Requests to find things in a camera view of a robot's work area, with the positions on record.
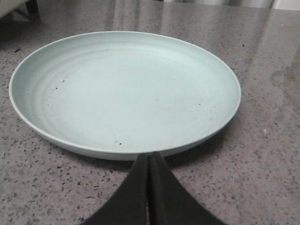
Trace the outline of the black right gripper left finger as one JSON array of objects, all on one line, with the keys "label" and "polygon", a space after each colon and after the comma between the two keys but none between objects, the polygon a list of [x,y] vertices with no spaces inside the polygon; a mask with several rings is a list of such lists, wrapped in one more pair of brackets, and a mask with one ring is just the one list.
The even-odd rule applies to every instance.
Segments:
[{"label": "black right gripper left finger", "polygon": [[110,199],[84,225],[145,225],[148,155],[140,154]]}]

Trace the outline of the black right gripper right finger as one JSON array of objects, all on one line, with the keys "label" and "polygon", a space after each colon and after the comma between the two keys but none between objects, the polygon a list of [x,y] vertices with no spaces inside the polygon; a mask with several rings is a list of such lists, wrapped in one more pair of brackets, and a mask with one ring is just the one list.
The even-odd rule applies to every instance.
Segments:
[{"label": "black right gripper right finger", "polygon": [[151,225],[222,225],[179,183],[159,152],[149,156],[148,204]]}]

